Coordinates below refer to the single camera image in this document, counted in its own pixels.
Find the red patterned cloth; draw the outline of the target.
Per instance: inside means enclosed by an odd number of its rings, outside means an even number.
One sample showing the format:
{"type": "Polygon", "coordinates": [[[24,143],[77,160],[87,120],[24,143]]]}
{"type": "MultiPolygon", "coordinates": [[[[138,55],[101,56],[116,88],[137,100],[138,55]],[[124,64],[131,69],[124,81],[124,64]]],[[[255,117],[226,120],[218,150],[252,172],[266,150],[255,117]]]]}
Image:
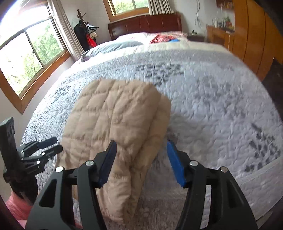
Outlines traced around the red patterned cloth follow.
{"type": "Polygon", "coordinates": [[[155,36],[150,44],[155,44],[155,43],[164,43],[164,42],[168,42],[172,39],[177,39],[176,37],[172,36],[172,35],[165,35],[165,34],[158,34],[157,36],[155,36]]]}

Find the beige quilted down jacket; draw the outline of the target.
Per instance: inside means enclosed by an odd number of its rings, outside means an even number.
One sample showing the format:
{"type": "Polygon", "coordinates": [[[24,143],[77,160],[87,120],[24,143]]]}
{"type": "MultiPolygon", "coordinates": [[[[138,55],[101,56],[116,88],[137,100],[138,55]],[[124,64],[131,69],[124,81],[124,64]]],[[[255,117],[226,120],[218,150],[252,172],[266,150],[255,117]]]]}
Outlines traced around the beige quilted down jacket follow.
{"type": "Polygon", "coordinates": [[[73,169],[117,143],[107,183],[97,190],[102,215],[134,216],[147,171],[166,135],[171,102],[150,82],[95,80],[85,86],[64,127],[56,164],[73,169]]]}

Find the large wooden side window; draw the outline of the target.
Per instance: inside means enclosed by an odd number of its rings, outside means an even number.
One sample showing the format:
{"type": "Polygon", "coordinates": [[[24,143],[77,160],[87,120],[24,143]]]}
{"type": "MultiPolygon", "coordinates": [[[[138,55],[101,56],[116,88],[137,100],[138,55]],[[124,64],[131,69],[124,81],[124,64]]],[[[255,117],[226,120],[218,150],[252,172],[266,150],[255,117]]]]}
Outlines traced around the large wooden side window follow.
{"type": "Polygon", "coordinates": [[[1,14],[1,90],[19,113],[70,57],[47,1],[15,1],[1,14]]]}

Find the pink quilted garment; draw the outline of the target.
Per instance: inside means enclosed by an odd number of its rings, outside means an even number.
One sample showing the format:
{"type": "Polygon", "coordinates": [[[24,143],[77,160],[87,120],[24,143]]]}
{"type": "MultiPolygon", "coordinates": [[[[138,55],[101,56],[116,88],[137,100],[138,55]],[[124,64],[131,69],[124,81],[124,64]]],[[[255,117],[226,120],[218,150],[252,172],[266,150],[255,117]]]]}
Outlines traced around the pink quilted garment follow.
{"type": "Polygon", "coordinates": [[[9,199],[5,202],[5,204],[14,218],[25,229],[28,216],[33,206],[29,205],[24,199],[20,198],[13,191],[11,192],[9,199]]]}

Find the dark bedside table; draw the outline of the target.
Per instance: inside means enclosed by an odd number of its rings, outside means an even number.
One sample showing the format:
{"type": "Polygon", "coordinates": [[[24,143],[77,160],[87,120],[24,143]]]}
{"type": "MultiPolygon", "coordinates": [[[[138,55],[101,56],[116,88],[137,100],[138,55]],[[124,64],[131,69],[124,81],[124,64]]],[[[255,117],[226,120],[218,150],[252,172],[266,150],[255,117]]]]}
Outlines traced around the dark bedside table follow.
{"type": "Polygon", "coordinates": [[[188,34],[187,39],[193,42],[205,42],[205,36],[203,34],[198,34],[194,30],[188,34]]]}

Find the wooden desk with items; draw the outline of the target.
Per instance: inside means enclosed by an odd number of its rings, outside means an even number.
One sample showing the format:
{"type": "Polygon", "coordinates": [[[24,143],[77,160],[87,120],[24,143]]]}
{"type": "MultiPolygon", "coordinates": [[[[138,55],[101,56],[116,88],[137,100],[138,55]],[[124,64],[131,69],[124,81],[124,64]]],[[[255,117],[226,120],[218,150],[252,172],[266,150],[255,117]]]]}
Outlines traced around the wooden desk with items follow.
{"type": "Polygon", "coordinates": [[[207,41],[209,43],[219,44],[230,52],[234,46],[234,26],[229,17],[220,20],[215,17],[212,25],[207,25],[207,41]]]}

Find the beige side curtain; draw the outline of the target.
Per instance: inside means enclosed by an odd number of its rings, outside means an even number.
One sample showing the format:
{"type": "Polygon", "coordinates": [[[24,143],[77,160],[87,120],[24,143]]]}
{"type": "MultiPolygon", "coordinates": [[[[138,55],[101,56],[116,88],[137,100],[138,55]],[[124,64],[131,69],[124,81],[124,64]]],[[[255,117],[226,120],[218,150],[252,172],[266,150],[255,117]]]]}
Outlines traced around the beige side curtain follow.
{"type": "Polygon", "coordinates": [[[81,58],[84,50],[69,23],[68,17],[63,9],[61,1],[47,0],[48,9],[55,22],[55,25],[61,35],[67,50],[71,54],[74,61],[81,58]]]}

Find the grey leaf-pattern quilted bedspread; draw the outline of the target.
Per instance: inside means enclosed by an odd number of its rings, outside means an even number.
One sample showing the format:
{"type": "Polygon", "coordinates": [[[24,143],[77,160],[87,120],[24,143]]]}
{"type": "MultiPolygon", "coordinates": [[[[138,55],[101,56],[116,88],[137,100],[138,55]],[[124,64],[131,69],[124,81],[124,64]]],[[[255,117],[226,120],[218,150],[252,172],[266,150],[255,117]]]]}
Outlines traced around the grey leaf-pattern quilted bedspread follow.
{"type": "Polygon", "coordinates": [[[166,139],[203,166],[225,166],[256,220],[282,198],[282,120],[265,87],[220,45],[139,45],[77,61],[33,113],[22,143],[62,139],[82,89],[94,80],[152,83],[171,101],[166,139]]]}

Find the coat rack with clothes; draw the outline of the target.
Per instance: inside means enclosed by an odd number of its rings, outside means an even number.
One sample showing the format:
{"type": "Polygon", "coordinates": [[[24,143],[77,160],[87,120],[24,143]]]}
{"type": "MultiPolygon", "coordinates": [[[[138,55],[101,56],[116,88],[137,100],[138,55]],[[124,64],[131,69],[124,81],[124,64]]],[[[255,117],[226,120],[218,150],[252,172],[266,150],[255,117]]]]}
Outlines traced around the coat rack with clothes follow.
{"type": "Polygon", "coordinates": [[[92,26],[89,22],[83,20],[85,14],[81,14],[80,10],[77,9],[78,23],[74,27],[75,35],[79,43],[81,44],[84,51],[88,51],[97,46],[96,42],[96,30],[98,26],[92,26]]]}

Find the orange wooden wardrobe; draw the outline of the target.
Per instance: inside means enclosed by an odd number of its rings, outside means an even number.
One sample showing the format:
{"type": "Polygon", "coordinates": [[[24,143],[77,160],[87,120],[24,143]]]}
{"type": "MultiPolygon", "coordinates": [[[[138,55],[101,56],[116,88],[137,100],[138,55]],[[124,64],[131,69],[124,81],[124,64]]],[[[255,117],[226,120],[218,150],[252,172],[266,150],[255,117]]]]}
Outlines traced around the orange wooden wardrobe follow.
{"type": "Polygon", "coordinates": [[[255,1],[233,1],[235,33],[232,53],[264,80],[274,60],[282,64],[282,35],[255,1]]]}

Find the dark wooden headboard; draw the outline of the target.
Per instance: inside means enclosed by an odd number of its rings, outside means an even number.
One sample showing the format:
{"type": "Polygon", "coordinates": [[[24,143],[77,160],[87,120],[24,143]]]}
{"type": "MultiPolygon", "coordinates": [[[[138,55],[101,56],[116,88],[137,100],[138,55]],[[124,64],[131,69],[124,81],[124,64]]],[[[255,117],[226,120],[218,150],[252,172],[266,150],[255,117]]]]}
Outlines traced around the dark wooden headboard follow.
{"type": "Polygon", "coordinates": [[[111,40],[132,33],[159,33],[182,31],[181,15],[171,14],[141,15],[111,22],[107,25],[111,40]]]}

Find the grey-blue pillow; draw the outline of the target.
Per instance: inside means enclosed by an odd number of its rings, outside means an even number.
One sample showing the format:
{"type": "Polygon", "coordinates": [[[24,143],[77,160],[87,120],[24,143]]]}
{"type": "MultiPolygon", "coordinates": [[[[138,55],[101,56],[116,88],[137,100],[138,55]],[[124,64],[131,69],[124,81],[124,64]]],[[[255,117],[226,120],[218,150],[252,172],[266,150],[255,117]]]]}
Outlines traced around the grey-blue pillow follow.
{"type": "Polygon", "coordinates": [[[102,43],[84,52],[81,56],[81,62],[85,62],[90,58],[95,57],[99,54],[106,54],[116,50],[120,50],[128,47],[136,47],[139,45],[142,45],[142,43],[138,41],[125,41],[125,42],[109,41],[106,43],[102,43]]]}

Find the wall shelf with items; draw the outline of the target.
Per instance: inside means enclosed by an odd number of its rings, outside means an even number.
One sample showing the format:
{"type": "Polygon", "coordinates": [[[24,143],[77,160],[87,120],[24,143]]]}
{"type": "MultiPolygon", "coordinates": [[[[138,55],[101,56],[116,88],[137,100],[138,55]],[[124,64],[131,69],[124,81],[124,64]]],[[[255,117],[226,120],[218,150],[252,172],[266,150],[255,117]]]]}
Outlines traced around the wall shelf with items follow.
{"type": "Polygon", "coordinates": [[[226,10],[233,10],[234,3],[233,0],[216,0],[217,8],[222,8],[226,10]]]}

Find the blue cloth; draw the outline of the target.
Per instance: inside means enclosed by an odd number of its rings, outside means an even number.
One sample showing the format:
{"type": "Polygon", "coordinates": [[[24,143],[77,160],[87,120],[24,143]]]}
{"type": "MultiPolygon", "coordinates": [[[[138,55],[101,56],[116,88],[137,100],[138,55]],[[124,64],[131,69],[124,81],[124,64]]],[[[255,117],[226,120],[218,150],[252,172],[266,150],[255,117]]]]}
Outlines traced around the blue cloth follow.
{"type": "Polygon", "coordinates": [[[168,41],[168,42],[170,42],[170,43],[175,43],[175,42],[179,42],[180,40],[179,39],[172,39],[172,40],[170,40],[170,41],[168,41]]]}

